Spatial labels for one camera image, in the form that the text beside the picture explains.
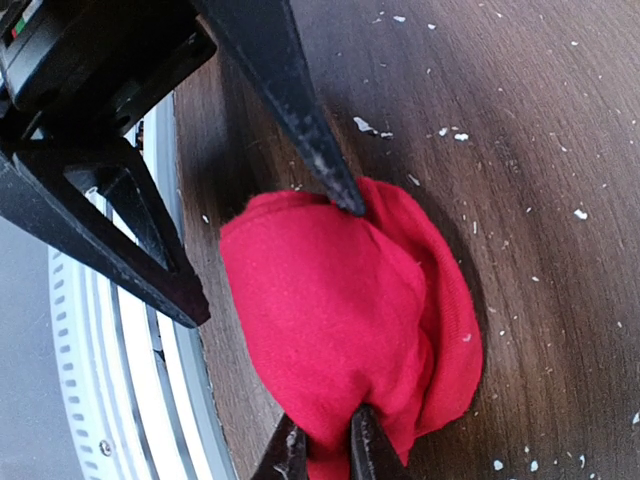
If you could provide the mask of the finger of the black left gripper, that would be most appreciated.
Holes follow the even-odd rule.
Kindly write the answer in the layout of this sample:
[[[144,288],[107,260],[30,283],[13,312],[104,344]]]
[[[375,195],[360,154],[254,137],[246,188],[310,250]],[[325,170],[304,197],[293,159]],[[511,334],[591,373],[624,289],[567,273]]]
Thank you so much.
[[[195,1],[218,42],[338,207],[366,207],[319,105],[291,4],[281,0]]]
[[[1,216],[185,327],[210,317],[155,182],[123,138],[2,143]]]

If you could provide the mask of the red sock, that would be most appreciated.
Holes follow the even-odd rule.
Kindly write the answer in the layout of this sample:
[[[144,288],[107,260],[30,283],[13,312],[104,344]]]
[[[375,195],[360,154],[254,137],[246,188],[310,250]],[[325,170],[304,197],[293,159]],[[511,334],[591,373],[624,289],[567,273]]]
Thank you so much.
[[[370,405],[401,459],[460,418],[483,348],[446,240],[403,189],[362,177],[356,217],[318,194],[253,198],[220,251],[252,364],[308,435],[313,479],[350,475],[348,430]]]

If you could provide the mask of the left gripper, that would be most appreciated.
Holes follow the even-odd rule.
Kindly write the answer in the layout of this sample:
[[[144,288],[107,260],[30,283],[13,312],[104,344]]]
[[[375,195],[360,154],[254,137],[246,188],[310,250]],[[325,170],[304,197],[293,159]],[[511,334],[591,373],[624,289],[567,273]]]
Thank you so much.
[[[124,149],[215,51],[189,1],[4,1],[1,147]]]

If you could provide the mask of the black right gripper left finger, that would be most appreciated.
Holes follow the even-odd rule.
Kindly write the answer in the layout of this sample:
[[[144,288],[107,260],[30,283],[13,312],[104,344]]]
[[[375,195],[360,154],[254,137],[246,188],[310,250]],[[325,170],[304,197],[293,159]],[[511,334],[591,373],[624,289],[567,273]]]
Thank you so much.
[[[284,414],[252,480],[307,480],[307,435]]]

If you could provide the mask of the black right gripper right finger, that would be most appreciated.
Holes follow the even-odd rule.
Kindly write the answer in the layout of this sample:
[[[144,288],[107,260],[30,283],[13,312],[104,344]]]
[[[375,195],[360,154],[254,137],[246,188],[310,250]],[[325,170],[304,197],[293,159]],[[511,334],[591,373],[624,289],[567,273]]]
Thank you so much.
[[[361,406],[352,417],[350,444],[352,479],[411,479],[369,405]]]

